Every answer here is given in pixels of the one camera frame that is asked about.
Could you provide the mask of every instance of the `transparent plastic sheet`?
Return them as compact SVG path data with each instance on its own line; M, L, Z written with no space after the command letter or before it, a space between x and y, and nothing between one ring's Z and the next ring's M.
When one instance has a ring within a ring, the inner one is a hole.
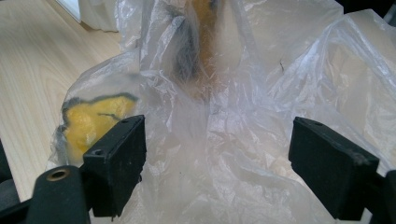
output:
M79 0L81 20L92 29L117 32L114 8L117 0Z
M121 35L120 48L123 52L137 47L142 28L144 0L117 0L115 16Z
M116 223L334 223L287 159L295 116L374 153L381 174L395 167L396 34L373 12L225 1L201 60L204 22L190 2L142 8L140 48L85 72L65 100L128 91L131 114L146 116L143 181ZM56 132L49 163L66 162L62 139Z

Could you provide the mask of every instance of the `clear plastic bag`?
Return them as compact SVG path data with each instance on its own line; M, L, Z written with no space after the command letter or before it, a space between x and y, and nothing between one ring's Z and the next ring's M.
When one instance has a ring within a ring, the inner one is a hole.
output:
M380 174L394 168L395 30L334 1L218 1L209 21L194 1L120 0L125 52L67 93L128 92L125 116L146 116L143 181L116 223L334 223L290 167L292 121L323 122L379 157ZM59 129L53 142L49 163L67 162Z
M138 59L138 51L122 53L87 70L70 87L62 105L60 125L53 135L54 153L48 168L80 166L84 150L118 120L134 114L141 78Z
M79 16L92 29L117 32L114 8L117 0L79 0Z

